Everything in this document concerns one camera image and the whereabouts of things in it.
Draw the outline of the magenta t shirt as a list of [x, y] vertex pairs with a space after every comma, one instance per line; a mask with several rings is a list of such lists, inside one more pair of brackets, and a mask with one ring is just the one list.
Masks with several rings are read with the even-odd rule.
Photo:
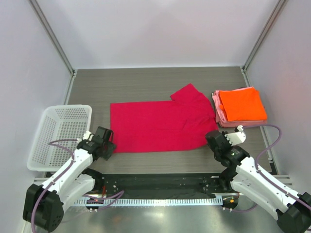
[[165, 101], [110, 104], [116, 153], [194, 150], [218, 130], [209, 99], [188, 84]]

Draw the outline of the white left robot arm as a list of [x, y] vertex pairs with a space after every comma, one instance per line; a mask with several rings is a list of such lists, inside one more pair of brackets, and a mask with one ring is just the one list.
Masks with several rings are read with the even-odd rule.
[[75, 140], [74, 151], [62, 146], [61, 139], [48, 143], [65, 150], [70, 157], [42, 184], [32, 184], [27, 189], [22, 217], [30, 223], [32, 232], [37, 228], [53, 232], [76, 200], [88, 192], [97, 194], [103, 190], [103, 174], [90, 169], [90, 165], [99, 158], [111, 157], [116, 148], [113, 136], [113, 131], [104, 127], [98, 127], [95, 133], [87, 131], [83, 138]]

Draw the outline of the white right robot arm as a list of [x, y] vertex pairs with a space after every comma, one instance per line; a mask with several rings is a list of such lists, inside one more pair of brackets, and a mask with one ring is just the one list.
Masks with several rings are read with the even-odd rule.
[[214, 158], [226, 169], [219, 176], [225, 192], [236, 191], [268, 212], [285, 233], [304, 233], [311, 228], [311, 196], [299, 194], [263, 169], [239, 145], [246, 140], [242, 130], [206, 134]]

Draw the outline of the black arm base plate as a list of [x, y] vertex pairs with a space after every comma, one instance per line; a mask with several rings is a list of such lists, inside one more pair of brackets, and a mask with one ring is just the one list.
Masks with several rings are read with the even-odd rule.
[[222, 186], [219, 173], [104, 174], [101, 188], [107, 196], [123, 191], [123, 199], [212, 199], [218, 195], [238, 198]]

